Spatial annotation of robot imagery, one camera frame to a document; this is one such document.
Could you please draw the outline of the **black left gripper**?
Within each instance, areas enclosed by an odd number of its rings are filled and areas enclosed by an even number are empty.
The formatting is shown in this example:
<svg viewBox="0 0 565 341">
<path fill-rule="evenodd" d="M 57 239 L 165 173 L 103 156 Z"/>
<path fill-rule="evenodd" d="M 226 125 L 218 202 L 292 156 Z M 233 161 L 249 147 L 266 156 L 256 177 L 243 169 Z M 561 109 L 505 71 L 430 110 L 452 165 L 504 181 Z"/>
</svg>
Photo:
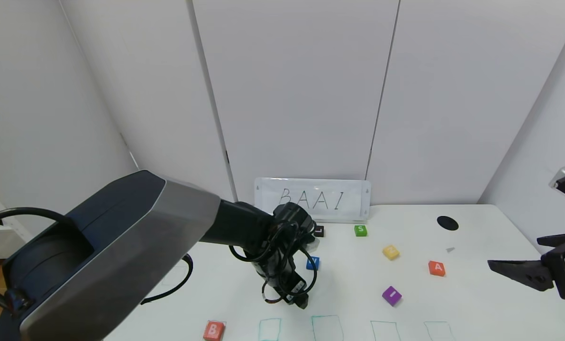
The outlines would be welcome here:
<svg viewBox="0 0 565 341">
<path fill-rule="evenodd" d="M 307 288 L 306 281 L 296 270 L 281 270 L 273 276 L 273 288 L 279 295 L 273 300 L 274 304 L 284 302 L 288 305 L 296 305 L 300 309 L 306 309 L 309 302 L 309 294 L 302 294 Z"/>
</svg>

